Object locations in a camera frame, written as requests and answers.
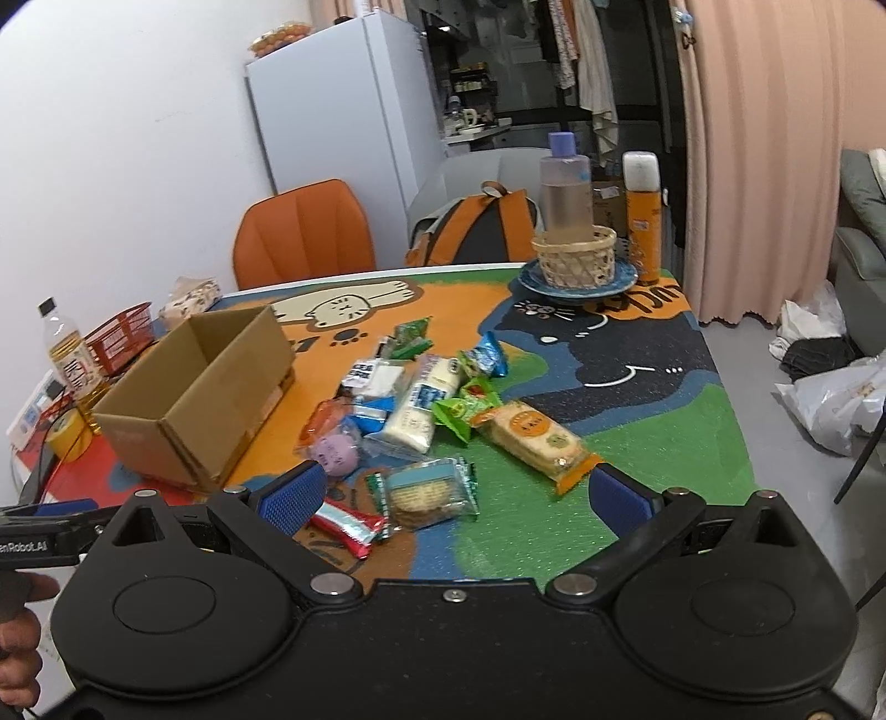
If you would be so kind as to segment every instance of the human hand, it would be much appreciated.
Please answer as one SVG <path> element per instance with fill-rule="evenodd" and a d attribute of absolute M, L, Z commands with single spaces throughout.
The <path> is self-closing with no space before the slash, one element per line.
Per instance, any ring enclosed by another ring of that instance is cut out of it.
<path fill-rule="evenodd" d="M 58 595 L 58 583 L 47 575 L 24 573 L 31 581 L 28 602 L 48 600 Z M 0 624 L 0 701 L 15 708 L 32 708 L 40 698 L 37 673 L 43 660 L 37 652 L 40 621 L 23 608 L 16 617 Z"/>

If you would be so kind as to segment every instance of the white chair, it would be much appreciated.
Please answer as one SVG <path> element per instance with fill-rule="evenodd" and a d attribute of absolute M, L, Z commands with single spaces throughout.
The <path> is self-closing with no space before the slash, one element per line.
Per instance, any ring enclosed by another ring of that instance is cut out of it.
<path fill-rule="evenodd" d="M 550 154 L 550 150 L 540 147 L 505 147 L 447 158 L 409 205 L 409 245 L 422 218 L 452 200 L 477 195 L 484 180 L 497 180 L 508 190 L 526 190 L 530 200 L 540 206 L 539 160 Z"/>

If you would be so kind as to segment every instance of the black bag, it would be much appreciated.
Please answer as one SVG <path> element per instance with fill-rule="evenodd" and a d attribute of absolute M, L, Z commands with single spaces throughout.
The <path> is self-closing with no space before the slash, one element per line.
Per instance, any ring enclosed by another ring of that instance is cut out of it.
<path fill-rule="evenodd" d="M 792 382 L 809 375 L 818 375 L 837 368 L 846 367 L 858 354 L 848 338 L 813 338 L 796 340 L 781 360 L 784 370 Z"/>

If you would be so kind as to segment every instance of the white refrigerator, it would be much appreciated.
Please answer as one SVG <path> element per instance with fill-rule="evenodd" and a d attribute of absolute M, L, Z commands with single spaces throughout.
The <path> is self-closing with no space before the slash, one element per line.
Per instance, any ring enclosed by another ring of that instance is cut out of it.
<path fill-rule="evenodd" d="M 445 156 L 421 40 L 376 10 L 246 68 L 275 192 L 344 180 L 379 269 L 402 267 L 407 207 Z"/>

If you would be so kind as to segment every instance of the gray floor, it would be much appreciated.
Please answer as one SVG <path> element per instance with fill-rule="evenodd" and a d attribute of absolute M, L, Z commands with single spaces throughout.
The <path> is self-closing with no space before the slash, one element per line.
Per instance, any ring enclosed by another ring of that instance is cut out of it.
<path fill-rule="evenodd" d="M 753 317 L 737 327 L 712 323 L 704 338 L 735 409 L 757 483 L 778 490 L 810 530 L 853 599 L 886 570 L 886 472 L 867 464 L 840 505 L 833 498 L 852 458 L 815 445 L 773 394 L 789 382 L 767 346 L 774 330 Z M 863 441 L 857 441 L 857 456 Z M 886 591 L 859 615 L 859 637 L 836 691 L 868 716 L 886 668 Z"/>

